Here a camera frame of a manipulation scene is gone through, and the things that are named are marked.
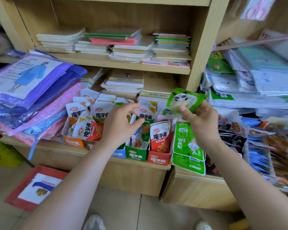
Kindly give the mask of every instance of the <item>blue raincoat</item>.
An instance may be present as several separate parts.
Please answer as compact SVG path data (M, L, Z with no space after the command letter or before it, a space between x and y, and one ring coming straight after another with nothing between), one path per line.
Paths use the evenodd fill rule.
M14 81L15 84L19 85L28 85L30 84L35 78L41 79L44 76L46 71L46 65L35 65L32 68L29 68L25 71L20 73L20 77Z

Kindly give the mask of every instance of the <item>hand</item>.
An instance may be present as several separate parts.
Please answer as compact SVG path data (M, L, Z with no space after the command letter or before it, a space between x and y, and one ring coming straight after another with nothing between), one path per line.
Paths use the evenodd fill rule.
M113 145L115 149L125 143L144 123L143 118L136 120L133 124L128 123L127 115L131 113L138 115L137 108L139 107L141 107L141 104L138 103L116 105L104 122L101 141Z
M200 104L193 113L184 106L179 107L182 119L189 121L197 144L207 150L210 144L222 142L218 130L218 112L206 101Z

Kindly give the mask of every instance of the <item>brand logo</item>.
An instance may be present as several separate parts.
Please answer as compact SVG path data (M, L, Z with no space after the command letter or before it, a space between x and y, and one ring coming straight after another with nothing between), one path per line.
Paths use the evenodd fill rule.
M83 133L83 128L80 128L78 134L81 135L82 133Z

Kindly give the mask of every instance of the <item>tile floor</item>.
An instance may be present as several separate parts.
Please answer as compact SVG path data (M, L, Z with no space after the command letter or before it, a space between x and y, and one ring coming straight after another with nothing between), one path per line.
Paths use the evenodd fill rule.
M0 230L17 230L30 216L30 213L4 203L30 170L25 163L16 168L0 167ZM211 219L218 213L166 204L152 196L98 187L87 217L91 214L99 214L107 230L193 230L197 222Z

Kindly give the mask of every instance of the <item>white sneaker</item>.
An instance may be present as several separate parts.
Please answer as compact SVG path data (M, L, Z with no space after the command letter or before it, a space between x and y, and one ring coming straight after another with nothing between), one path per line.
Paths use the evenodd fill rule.
M205 221L199 222L195 228L195 230L212 230L212 228Z
M91 215L86 221L83 230L106 230L106 227L99 215Z

